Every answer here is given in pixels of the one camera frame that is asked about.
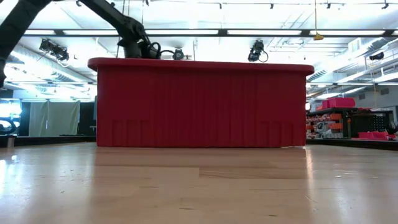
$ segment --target ceiling pipe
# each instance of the ceiling pipe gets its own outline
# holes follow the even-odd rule
[[[348,52],[345,51],[344,53],[332,58],[331,60],[328,60],[326,62],[323,62],[321,65],[317,66],[315,69],[315,73],[311,75],[310,77],[307,78],[309,82],[314,81],[317,78],[320,78],[324,75],[327,75],[329,73],[334,72],[335,70],[341,69],[343,67],[346,67],[348,65],[352,65],[352,62],[349,62],[350,60],[358,57],[367,57],[375,53],[376,51],[380,50],[384,46],[390,44],[391,42],[395,41],[396,38],[394,37],[389,37],[389,38],[378,38],[376,40],[372,40],[369,43],[367,43],[366,51],[361,54],[360,51],[363,49],[359,49],[355,52]]]
[[[152,2],[176,2],[176,3],[188,3],[188,0],[152,0]],[[223,4],[230,4],[230,5],[281,5],[281,6],[311,6],[313,5],[313,3],[303,3],[303,2],[298,2],[298,3],[288,3],[288,2],[282,2],[282,3],[277,3],[274,1],[269,1],[269,2],[259,2],[259,1],[252,1],[252,2],[211,2],[211,1],[197,1],[197,4],[219,4],[219,3],[223,3]],[[319,5],[325,5],[328,6],[330,5],[335,5],[335,6],[345,6],[347,5],[347,3],[342,3],[342,2],[319,2],[317,3]],[[365,2],[365,3],[350,3],[352,5],[381,5],[381,6],[385,6],[384,2]]]
[[[24,63],[28,63],[27,62],[27,60],[28,60],[28,61],[34,63],[35,66],[38,66],[38,67],[41,66],[43,68],[51,68],[54,73],[56,72],[57,74],[59,74],[63,77],[66,77],[69,80],[73,80],[76,82],[93,82],[92,79],[87,78],[84,75],[79,74],[77,72],[74,72],[73,70],[71,70],[69,68],[64,68],[61,65],[59,65],[57,62],[54,62],[54,61],[44,57],[43,55],[39,55],[31,50],[21,47],[20,45],[17,45],[14,48],[11,55],[13,57],[18,58],[20,61],[23,61]]]
[[[398,63],[398,58],[396,58],[396,59],[394,59],[394,60],[390,60],[390,61],[385,62],[385,63],[380,64],[380,65],[376,65],[375,67],[372,67],[372,68],[370,68],[370,69],[368,69],[368,70],[365,70],[365,71],[362,71],[362,72],[359,72],[359,73],[360,73],[361,76],[362,76],[362,75],[367,75],[367,74],[370,74],[371,72],[373,72],[373,71],[375,71],[375,70],[382,69],[382,68],[384,68],[384,67],[393,65],[393,64],[395,64],[395,63]],[[388,70],[388,72],[386,73],[386,75],[388,75],[388,74],[390,74],[390,73],[394,73],[394,72],[396,72],[396,71],[397,71],[397,69],[391,68],[391,69]],[[359,87],[360,87],[360,86],[355,86],[355,85],[353,85],[353,86],[349,86],[349,85],[347,85],[347,86],[341,86],[341,85],[335,86],[335,85],[333,85],[333,86],[328,86],[328,87],[320,88],[320,89],[318,89],[317,91],[310,91],[310,92],[307,92],[307,94],[311,94],[311,98],[316,98],[318,95],[324,94],[324,93],[325,93],[325,89],[328,89],[328,88],[330,89],[329,91],[336,90],[336,88],[340,88],[342,91],[348,91],[348,90],[352,90],[352,89],[359,88]]]

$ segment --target air duct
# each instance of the air duct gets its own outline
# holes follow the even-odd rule
[[[397,40],[396,38],[378,38],[373,39],[366,43],[364,39],[358,38],[349,43],[349,50],[340,54],[337,57],[332,58],[321,65],[317,66],[315,73],[307,78],[309,82],[314,81],[326,74],[334,72],[337,69],[341,69],[352,64],[352,59],[357,57],[367,57],[376,53],[381,48],[386,48],[390,43]]]
[[[68,80],[70,82],[92,82],[91,79],[81,75],[69,68],[64,68],[57,62],[54,62],[42,55],[17,45],[11,52],[11,55],[38,73],[57,73],[60,80]]]

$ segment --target wooden floor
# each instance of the wooden floor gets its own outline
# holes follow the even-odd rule
[[[398,152],[17,147],[0,223],[398,223]]]

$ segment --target cable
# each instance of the cable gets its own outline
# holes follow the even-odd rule
[[[373,85],[373,89],[374,89],[374,107],[377,108],[377,90],[376,90],[376,85]]]
[[[144,1],[142,0],[141,24],[144,25]]]
[[[15,126],[14,122],[10,118],[0,118],[0,121],[6,121],[11,124],[10,130],[5,131],[3,129],[0,129],[0,134],[11,134],[17,129],[17,126]]]
[[[315,37],[314,40],[323,40],[323,36],[318,33],[318,14],[317,14],[317,0],[314,0],[314,7],[315,7]]]
[[[63,63],[61,63],[58,59],[57,59],[58,64],[60,64],[62,67],[67,68],[69,67],[70,63],[67,65],[64,65]]]
[[[263,50],[263,52],[267,55],[267,60],[262,61],[262,60],[260,60],[260,58],[259,58],[259,61],[262,62],[262,63],[266,63],[266,62],[268,61],[268,59],[269,59],[269,55],[268,55],[268,53],[267,53],[265,50]]]
[[[153,48],[153,46],[157,45],[157,49],[156,49],[156,58],[160,58],[160,56],[162,56],[162,46],[160,46],[160,43],[158,42],[153,42],[151,44],[148,45],[148,53],[150,52],[150,50]]]
[[[314,0],[315,4],[315,32],[318,34],[318,19],[317,19],[317,0]]]
[[[40,59],[42,59],[46,54],[48,54],[48,52],[44,53],[39,59],[37,59],[36,62],[38,62]]]
[[[173,54],[174,55],[174,51],[172,51],[172,50],[162,50],[161,52],[160,52],[160,54],[162,54],[162,53],[164,53],[164,52],[168,52],[168,53],[171,53],[171,54]]]
[[[123,0],[123,7],[122,7],[122,14],[124,15],[124,5],[125,5],[125,3],[126,3],[126,0]],[[116,58],[119,58],[119,48],[120,48],[120,45],[118,44],[118,48],[117,48],[117,52],[116,52]]]

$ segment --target red box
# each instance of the red box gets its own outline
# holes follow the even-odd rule
[[[329,108],[329,100],[323,100],[322,101],[322,109],[328,109]]]
[[[97,145],[305,145],[309,65],[93,58]]]
[[[355,100],[353,98],[331,98],[329,101],[330,108],[353,108]]]
[[[368,140],[384,140],[387,141],[388,137],[395,139],[396,137],[393,134],[388,134],[387,131],[372,131],[372,132],[359,132],[358,133],[360,139],[368,139]]]

